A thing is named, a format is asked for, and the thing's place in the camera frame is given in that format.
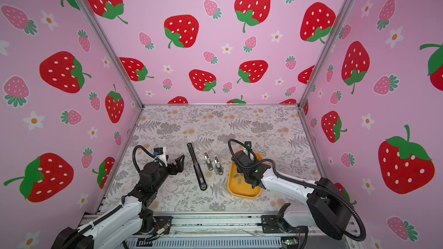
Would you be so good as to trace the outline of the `yellow plastic tray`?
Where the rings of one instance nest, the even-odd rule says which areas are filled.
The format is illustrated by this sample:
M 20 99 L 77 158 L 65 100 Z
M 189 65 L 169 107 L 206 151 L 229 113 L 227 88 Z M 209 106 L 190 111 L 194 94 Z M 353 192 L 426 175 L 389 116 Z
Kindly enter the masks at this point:
M 228 191 L 236 197 L 241 197 L 245 199 L 255 199 L 257 198 L 261 192 L 262 188 L 256 187 L 252 188 L 250 184 L 246 183 L 245 180 L 241 185 L 236 185 L 233 183 L 232 176 L 237 172 L 237 167 L 234 162 L 231 162 L 230 174 L 228 177 Z

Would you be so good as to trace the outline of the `black long stapler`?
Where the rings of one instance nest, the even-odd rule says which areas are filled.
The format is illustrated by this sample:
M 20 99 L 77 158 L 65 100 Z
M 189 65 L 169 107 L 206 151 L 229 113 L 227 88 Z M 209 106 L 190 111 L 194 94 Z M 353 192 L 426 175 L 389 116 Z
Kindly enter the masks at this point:
M 201 191 L 205 191 L 207 189 L 208 185 L 207 185 L 207 183 L 205 181 L 204 174 L 203 174 L 203 172 L 201 170 L 201 167 L 200 167 L 200 165 L 198 163 L 198 160 L 197 160 L 197 157 L 196 157 L 196 154 L 195 154 L 195 151 L 194 151 L 192 143 L 189 142 L 187 144 L 187 147 L 188 147 L 190 156 L 192 158 L 193 167 L 194 167 L 194 170 L 195 170 L 195 174 L 196 174 L 196 177 L 197 177 L 199 188 L 200 188 Z

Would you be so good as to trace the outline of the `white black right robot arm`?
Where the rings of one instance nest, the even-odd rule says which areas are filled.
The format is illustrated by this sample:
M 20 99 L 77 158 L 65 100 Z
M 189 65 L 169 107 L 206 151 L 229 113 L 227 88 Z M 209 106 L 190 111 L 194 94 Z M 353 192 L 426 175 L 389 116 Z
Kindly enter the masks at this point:
M 249 142 L 229 139 L 227 145 L 237 172 L 253 189 L 277 191 L 304 203 L 309 208 L 309 224 L 326 236 L 336 240 L 347 236 L 356 242 L 366 239 L 366 228 L 355 207 L 329 179 L 295 178 L 280 173 L 274 160 L 259 160 Z

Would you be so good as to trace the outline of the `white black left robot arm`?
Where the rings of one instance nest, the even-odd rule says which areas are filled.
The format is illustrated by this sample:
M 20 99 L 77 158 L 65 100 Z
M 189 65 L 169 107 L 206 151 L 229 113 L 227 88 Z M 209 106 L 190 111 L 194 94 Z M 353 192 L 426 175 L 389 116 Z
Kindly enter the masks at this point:
M 172 217 L 155 217 L 151 204 L 168 176 L 184 170 L 185 155 L 168 162 L 166 148 L 154 148 L 153 153 L 141 145 L 135 146 L 132 162 L 139 181 L 121 198 L 113 209 L 76 228 L 65 228 L 56 237 L 53 249 L 115 249 L 127 248 L 126 239 L 134 234 L 146 234 L 153 242 L 169 233 Z

